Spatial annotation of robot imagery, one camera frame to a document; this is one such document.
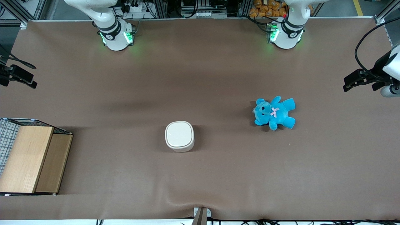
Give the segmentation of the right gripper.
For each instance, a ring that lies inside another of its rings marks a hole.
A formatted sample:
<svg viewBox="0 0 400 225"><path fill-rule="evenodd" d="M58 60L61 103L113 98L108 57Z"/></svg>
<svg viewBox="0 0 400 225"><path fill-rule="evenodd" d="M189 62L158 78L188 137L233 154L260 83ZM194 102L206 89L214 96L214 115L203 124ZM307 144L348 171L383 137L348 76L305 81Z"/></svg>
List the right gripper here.
<svg viewBox="0 0 400 225"><path fill-rule="evenodd" d="M32 73L17 65L11 65L11 67L8 67L0 64L0 85L7 87L10 82L7 79L23 83L33 89L36 89L37 87L37 82L34 81L34 75Z"/></svg>

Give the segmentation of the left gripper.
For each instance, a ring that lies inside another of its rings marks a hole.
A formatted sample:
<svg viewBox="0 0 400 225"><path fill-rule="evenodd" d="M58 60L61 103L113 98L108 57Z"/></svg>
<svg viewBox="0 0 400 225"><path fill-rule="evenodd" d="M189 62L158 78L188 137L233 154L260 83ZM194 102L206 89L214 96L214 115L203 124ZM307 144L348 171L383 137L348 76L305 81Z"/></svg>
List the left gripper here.
<svg viewBox="0 0 400 225"><path fill-rule="evenodd" d="M396 81L400 80L400 46L399 43L394 45L390 51L376 60L374 71L382 78L393 78ZM385 86L391 85L391 81L376 82L376 78L368 72L357 69L348 76L344 77L344 92L351 90L360 85L372 84L373 91L377 91Z"/></svg>

